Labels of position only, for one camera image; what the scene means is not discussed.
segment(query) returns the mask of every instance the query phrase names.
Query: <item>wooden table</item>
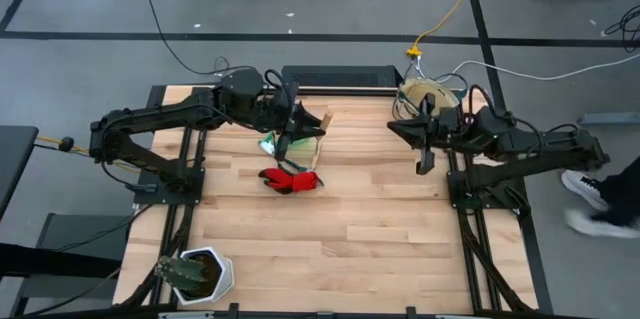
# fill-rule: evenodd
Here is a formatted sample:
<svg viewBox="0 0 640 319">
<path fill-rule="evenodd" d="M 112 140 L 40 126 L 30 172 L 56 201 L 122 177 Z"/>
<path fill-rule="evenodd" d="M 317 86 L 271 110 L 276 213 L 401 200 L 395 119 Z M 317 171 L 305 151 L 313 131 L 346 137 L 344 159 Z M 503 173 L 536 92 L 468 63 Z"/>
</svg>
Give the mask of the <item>wooden table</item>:
<svg viewBox="0 0 640 319">
<path fill-rule="evenodd" d="M 169 86 L 164 104 L 191 91 Z M 237 302 L 247 311 L 404 313 L 415 306 L 418 313 L 471 313 L 444 153 L 436 151 L 428 175 L 415 174 L 417 152 L 386 127 L 392 98 L 299 99 L 318 117 L 329 108 L 334 113 L 317 167 L 325 187 L 315 191 L 282 196 L 264 186 L 257 174 L 275 164 L 258 147 L 264 135 L 237 125 L 209 133 L 204 195 L 189 248 L 212 246 L 229 257 L 236 282 L 218 302 L 189 309 L 227 310 Z M 478 99 L 474 107 L 482 105 Z M 153 151 L 176 158 L 182 132 L 156 132 Z M 155 206 L 133 223 L 114 303 L 127 298 L 157 260 L 166 211 Z M 486 210 L 485 216 L 496 266 L 536 307 L 514 214 Z M 485 276 L 476 266 L 488 308 Z M 165 287 L 165 301 L 168 295 Z"/>
</svg>

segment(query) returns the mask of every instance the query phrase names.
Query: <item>red cloth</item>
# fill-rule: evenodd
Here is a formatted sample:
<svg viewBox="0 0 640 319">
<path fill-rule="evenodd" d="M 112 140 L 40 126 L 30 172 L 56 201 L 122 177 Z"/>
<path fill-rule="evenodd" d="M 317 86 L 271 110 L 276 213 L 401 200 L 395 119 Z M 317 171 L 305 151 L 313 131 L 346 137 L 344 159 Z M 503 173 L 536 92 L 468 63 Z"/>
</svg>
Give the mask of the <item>red cloth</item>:
<svg viewBox="0 0 640 319">
<path fill-rule="evenodd" d="M 269 168 L 261 171 L 258 176 L 267 178 L 264 184 L 281 194 L 312 190 L 318 185 L 318 175 L 314 172 L 290 175 L 282 169 Z"/>
</svg>

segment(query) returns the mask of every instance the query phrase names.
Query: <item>hexagonal pot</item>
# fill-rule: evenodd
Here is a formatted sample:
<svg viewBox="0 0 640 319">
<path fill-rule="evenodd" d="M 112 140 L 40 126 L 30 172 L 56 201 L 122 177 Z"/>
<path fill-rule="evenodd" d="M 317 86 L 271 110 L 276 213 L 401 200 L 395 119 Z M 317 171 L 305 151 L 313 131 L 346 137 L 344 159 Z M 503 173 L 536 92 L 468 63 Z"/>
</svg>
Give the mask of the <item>hexagonal pot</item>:
<svg viewBox="0 0 640 319">
<path fill-rule="evenodd" d="M 212 247 L 204 247 L 184 251 L 182 252 L 182 254 L 180 254 L 180 258 L 190 259 L 198 255 L 209 255 L 213 257 L 216 264 L 218 265 L 218 268 L 220 269 L 220 276 L 218 278 L 218 282 L 213 288 L 213 292 L 211 293 L 211 295 L 206 297 L 193 298 L 180 289 L 172 288 L 174 293 L 176 293 L 178 300 L 180 300 L 180 304 L 182 305 L 191 305 L 204 302 L 213 303 L 227 294 L 227 292 L 231 290 L 234 284 L 233 262 L 231 262 L 229 258 L 225 258 L 222 254 L 216 252 Z"/>
</svg>

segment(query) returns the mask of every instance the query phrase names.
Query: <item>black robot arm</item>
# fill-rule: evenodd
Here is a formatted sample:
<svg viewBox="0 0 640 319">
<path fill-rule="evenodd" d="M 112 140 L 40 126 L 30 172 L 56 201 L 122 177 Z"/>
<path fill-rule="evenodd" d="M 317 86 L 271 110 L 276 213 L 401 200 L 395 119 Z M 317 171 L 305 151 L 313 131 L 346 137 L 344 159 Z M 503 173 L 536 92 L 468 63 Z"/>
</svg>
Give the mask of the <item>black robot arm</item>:
<svg viewBox="0 0 640 319">
<path fill-rule="evenodd" d="M 236 71 L 211 90 L 192 94 L 177 104 L 110 112 L 91 124 L 89 155 L 102 165 L 123 160 L 157 174 L 172 191 L 187 191 L 192 176 L 186 163 L 165 159 L 134 143 L 130 135 L 176 127 L 215 130 L 224 123 L 235 123 L 261 133 L 278 132 L 275 158 L 280 161 L 290 142 L 325 134 L 319 128 L 320 119 L 295 103 L 297 91 L 297 83 L 283 82 L 267 95 L 263 77 L 255 69 Z"/>
<path fill-rule="evenodd" d="M 478 86 L 473 90 L 484 91 Z M 564 125 L 548 132 L 539 132 L 529 123 L 510 112 L 497 111 L 489 105 L 476 114 L 463 113 L 462 107 L 441 109 L 432 116 L 435 97 L 427 94 L 420 104 L 420 115 L 409 120 L 389 122 L 387 126 L 413 149 L 421 151 L 416 172 L 426 174 L 433 168 L 431 147 L 449 149 L 462 154 L 484 154 L 487 158 L 505 162 L 489 166 L 474 164 L 467 168 L 467 184 L 474 188 L 491 187 L 501 181 L 537 174 L 553 169 L 591 171 L 609 162 L 600 143 L 586 130 Z M 518 123 L 531 131 L 516 127 Z M 571 131 L 556 131 L 573 127 Z"/>
</svg>

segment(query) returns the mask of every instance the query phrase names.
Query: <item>sneaker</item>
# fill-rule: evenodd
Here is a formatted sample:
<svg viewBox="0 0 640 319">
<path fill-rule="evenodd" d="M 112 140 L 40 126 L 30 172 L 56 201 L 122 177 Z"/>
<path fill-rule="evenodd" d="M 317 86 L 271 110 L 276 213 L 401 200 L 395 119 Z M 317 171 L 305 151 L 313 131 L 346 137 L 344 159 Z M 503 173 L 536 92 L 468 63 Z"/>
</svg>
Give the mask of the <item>sneaker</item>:
<svg viewBox="0 0 640 319">
<path fill-rule="evenodd" d="M 594 237 L 614 237 L 622 239 L 640 238 L 640 230 L 632 227 L 620 227 L 606 221 L 593 220 L 586 213 L 578 210 L 568 210 L 567 225 L 575 231 Z"/>
<path fill-rule="evenodd" d="M 595 210 L 605 211 L 609 208 L 607 202 L 600 197 L 599 181 L 573 170 L 566 170 L 560 179 L 567 189 L 583 197 Z"/>
</svg>

